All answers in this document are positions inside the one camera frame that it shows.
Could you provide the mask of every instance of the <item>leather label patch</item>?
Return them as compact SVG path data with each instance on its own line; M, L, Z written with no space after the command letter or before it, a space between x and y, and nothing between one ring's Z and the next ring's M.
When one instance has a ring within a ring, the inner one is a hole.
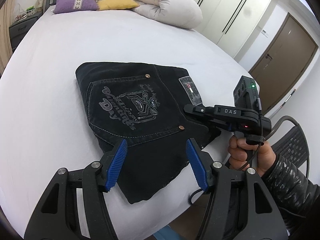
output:
M181 85L184 90L187 92L187 95L194 106L197 106L202 103L201 96L196 88L196 85L192 81L190 76L179 78Z

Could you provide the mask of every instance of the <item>green object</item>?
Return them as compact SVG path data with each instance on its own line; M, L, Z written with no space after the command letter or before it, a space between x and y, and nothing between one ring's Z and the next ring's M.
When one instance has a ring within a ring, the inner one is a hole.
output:
M29 8L26 9L26 11L33 10L34 8L35 8L34 6L30 6Z

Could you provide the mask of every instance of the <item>jacket sleeve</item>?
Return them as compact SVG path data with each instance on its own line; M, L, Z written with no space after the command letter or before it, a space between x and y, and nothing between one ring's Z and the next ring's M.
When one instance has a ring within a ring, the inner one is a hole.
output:
M277 156L275 164L262 176L262 180L279 207L288 231L294 233L312 209L320 187L312 184L281 155Z

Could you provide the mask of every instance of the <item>white bed sheet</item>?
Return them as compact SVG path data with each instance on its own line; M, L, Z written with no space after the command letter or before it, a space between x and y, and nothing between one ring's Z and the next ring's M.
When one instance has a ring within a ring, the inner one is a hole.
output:
M54 15L49 8L0 79L0 205L21 236L57 169L83 169L102 156L75 76L79 65L92 61L186 68L205 106L233 106L234 87L249 75L196 31L129 10ZM230 136L223 132L204 150L225 160ZM141 240L155 233L189 207L188 196L198 188L190 165L148 201L130 205L116 185L105 199L118 238ZM87 235L83 217L81 224Z

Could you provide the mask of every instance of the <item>yellow pillow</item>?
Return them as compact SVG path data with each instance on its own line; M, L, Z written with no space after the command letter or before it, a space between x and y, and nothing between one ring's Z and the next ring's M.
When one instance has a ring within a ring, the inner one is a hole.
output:
M138 7L139 4L134 0L95 0L99 6L98 11L119 10Z

